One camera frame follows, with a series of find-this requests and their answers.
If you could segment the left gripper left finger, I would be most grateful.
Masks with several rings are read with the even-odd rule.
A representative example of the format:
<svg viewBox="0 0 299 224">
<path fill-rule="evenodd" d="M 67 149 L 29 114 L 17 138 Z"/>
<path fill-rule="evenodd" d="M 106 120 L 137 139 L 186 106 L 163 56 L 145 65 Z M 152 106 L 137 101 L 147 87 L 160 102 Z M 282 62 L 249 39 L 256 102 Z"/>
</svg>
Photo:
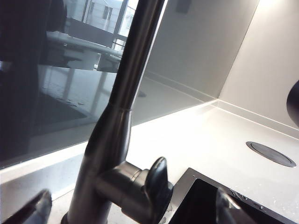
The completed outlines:
<svg viewBox="0 0 299 224">
<path fill-rule="evenodd" d="M 51 192 L 49 189 L 43 189 L 3 224 L 47 224 L 51 208 Z"/>
</svg>

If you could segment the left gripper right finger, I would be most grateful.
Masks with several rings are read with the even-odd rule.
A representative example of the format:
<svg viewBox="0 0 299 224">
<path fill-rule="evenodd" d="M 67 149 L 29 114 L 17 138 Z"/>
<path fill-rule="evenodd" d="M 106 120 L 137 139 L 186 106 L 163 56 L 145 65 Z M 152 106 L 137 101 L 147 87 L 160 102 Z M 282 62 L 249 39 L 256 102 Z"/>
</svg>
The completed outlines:
<svg viewBox="0 0 299 224">
<path fill-rule="evenodd" d="M 224 191 L 217 189 L 216 193 L 216 223 L 217 224 L 237 224 L 237 212 L 240 206 Z"/>
</svg>

